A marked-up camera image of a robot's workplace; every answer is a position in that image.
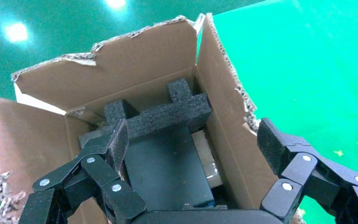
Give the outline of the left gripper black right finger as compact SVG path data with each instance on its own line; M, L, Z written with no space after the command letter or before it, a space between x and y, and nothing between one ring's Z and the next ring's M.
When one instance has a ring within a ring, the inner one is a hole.
M257 145L277 181L260 209L287 224L302 199L314 199L337 224L358 224L358 172L323 157L305 138L262 118Z

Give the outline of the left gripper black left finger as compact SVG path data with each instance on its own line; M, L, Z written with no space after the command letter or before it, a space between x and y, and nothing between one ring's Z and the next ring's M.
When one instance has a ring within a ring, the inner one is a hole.
M34 182L19 223L65 224L90 198L108 220L132 223L147 206L119 175L128 145L128 124L121 119L109 134L90 140L75 159Z

